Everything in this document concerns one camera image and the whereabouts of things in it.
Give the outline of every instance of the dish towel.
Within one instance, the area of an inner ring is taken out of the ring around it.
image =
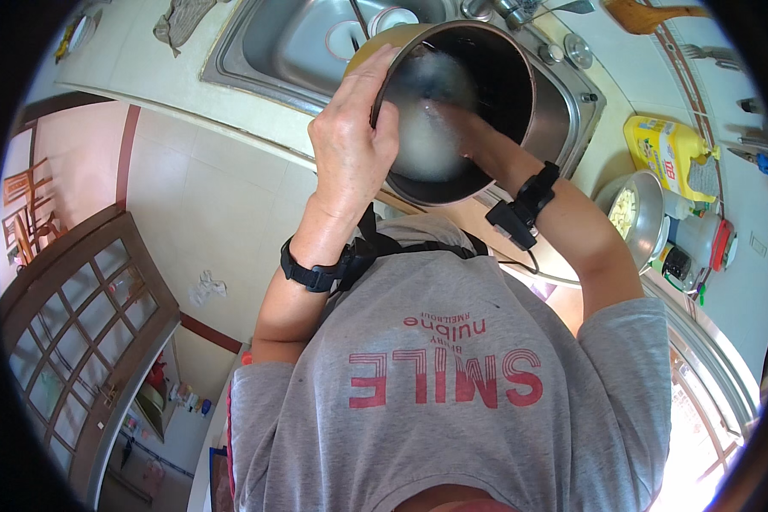
[[[168,11],[154,25],[154,36],[170,46],[176,58],[181,53],[177,48],[185,44],[216,2],[230,0],[171,0]]]

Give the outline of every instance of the black wrist strap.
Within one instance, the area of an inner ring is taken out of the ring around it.
[[[486,214],[486,220],[509,237],[522,251],[535,245],[532,229],[535,219],[549,201],[554,198],[552,185],[560,176],[560,168],[552,162],[544,162],[537,175],[527,179],[514,201],[498,201]]]
[[[332,284],[344,277],[347,264],[352,259],[349,246],[344,246],[344,251],[341,252],[341,257],[335,265],[315,265],[312,269],[306,269],[291,256],[290,240],[293,240],[293,237],[287,239],[282,246],[281,266],[285,278],[305,285],[308,292],[321,293],[329,292]]]

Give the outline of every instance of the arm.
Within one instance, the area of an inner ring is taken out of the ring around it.
[[[369,116],[397,50],[384,45],[349,73],[307,128],[318,185],[290,242],[291,256],[307,269],[338,261],[396,158],[398,110],[390,103],[382,104],[375,129],[370,128]],[[327,300],[327,292],[308,292],[276,269],[256,320],[254,363],[296,363]]]
[[[462,136],[462,155],[513,197],[543,169],[543,162],[480,117],[446,105],[439,108]],[[558,179],[552,190],[554,199],[538,215],[535,226],[577,273],[584,320],[607,305],[643,297],[631,252],[603,212],[566,179]]]

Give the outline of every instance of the metal bowl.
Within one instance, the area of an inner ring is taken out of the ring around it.
[[[655,251],[660,226],[663,224],[663,186],[655,173],[638,170],[633,175],[621,176],[609,182],[597,195],[594,204],[608,215],[625,189],[635,192],[635,220],[625,238],[625,244],[631,251],[635,265],[643,273],[649,268],[649,258]]]

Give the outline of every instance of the cloth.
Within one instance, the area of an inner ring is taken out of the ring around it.
[[[185,44],[216,2],[230,0],[171,0],[168,10],[154,25],[154,37],[170,46],[174,58],[178,57],[182,52],[177,47]]]
[[[214,275],[210,271],[202,271],[199,274],[199,282],[187,288],[187,296],[196,307],[207,304],[214,293],[227,297],[227,285],[225,281],[214,281]]]
[[[471,248],[451,223],[379,223]],[[663,303],[598,311],[577,340],[492,256],[395,254],[326,309],[296,365],[238,369],[238,510],[391,511],[440,484],[524,512],[643,510],[668,452]]]

